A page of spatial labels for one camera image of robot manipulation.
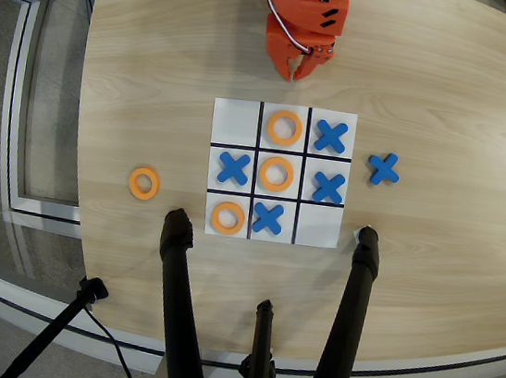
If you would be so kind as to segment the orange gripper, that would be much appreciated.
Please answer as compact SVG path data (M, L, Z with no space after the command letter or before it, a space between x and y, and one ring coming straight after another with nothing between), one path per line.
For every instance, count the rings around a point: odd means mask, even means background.
M267 52L284 80L298 81L334 57L334 35L294 26L269 14L266 20ZM299 63L296 71L291 64Z

